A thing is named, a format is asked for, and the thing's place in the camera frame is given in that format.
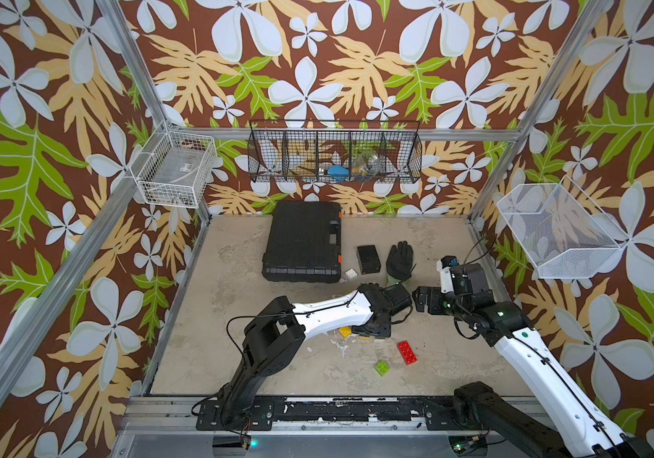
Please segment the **yellow lego brick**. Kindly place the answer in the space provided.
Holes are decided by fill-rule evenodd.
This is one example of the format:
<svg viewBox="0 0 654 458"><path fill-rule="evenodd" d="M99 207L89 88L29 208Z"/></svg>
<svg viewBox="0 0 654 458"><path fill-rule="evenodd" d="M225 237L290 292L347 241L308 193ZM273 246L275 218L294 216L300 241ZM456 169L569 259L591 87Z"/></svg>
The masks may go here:
<svg viewBox="0 0 654 458"><path fill-rule="evenodd" d="M352 329L351 329L349 326L343 326L343 327L341 327L341 328L338 330L338 333L339 333L339 334L340 334L344 339L347 339L348 337L350 337L350 336L353 334Z"/></svg>

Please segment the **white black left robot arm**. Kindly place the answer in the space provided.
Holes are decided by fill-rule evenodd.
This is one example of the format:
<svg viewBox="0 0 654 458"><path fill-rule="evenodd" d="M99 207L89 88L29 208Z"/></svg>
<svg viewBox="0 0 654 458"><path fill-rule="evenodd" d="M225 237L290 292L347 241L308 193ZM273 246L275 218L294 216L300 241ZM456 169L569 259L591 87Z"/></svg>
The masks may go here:
<svg viewBox="0 0 654 458"><path fill-rule="evenodd" d="M237 429L248 422L260 387L294 360L305 341L354 326L370 336L388 337L393 316L411 306L411 294L401 284L361 284L347 295L317 303L275 298L248 318L240 364L219 395L218 416L223 427Z"/></svg>

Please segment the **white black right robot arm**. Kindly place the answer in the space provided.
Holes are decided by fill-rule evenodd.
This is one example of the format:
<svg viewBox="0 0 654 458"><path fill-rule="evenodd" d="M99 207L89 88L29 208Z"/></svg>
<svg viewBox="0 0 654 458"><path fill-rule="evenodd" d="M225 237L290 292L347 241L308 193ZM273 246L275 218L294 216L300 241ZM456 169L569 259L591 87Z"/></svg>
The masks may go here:
<svg viewBox="0 0 654 458"><path fill-rule="evenodd" d="M621 429L570 378L531 320L512 302L497 302L476 264L438 265L441 283L413 293L418 312L466 324L521 376L552 424L511 406L481 382L455 390L451 416L466 429L502 435L531 457L653 457L643 438Z"/></svg>

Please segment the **red lego brick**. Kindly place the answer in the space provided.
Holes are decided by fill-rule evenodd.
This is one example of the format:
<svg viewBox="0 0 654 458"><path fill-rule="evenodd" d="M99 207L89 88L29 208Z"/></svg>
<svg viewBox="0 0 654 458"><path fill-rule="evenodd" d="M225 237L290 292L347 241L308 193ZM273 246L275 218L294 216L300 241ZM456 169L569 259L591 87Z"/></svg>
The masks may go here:
<svg viewBox="0 0 654 458"><path fill-rule="evenodd" d="M407 366L410 366L411 364L418 362L418 357L416 353L414 353L414 349L407 341L399 342L397 344L397 350L399 351L399 354L404 364L406 364Z"/></svg>

